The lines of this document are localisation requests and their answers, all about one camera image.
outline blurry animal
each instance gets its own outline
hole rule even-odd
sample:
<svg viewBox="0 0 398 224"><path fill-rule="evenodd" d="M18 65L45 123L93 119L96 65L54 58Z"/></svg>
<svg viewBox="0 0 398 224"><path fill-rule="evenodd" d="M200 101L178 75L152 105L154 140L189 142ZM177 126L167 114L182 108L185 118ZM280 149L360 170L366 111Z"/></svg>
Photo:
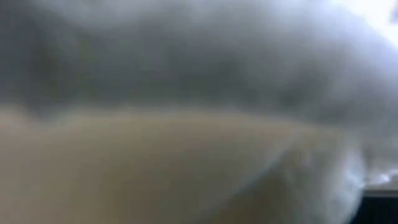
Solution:
<svg viewBox="0 0 398 224"><path fill-rule="evenodd" d="M1 1L0 56L4 222L339 224L395 160L397 51L328 1Z"/></svg>

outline bright light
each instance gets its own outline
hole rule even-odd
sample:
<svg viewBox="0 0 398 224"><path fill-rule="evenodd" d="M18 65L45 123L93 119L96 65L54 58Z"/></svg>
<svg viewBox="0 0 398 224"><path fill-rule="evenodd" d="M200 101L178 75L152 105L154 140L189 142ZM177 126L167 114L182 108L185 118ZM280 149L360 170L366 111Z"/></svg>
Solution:
<svg viewBox="0 0 398 224"><path fill-rule="evenodd" d="M398 26L389 22L396 0L334 0L361 16L385 38L398 47Z"/></svg>

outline dark surface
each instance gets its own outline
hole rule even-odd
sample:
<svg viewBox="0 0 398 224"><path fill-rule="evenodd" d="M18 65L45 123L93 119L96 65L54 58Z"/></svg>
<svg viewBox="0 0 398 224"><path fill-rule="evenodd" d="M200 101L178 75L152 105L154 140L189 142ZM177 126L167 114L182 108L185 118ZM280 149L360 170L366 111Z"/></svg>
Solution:
<svg viewBox="0 0 398 224"><path fill-rule="evenodd" d="M396 224L398 223L398 197L365 197L351 224Z"/></svg>

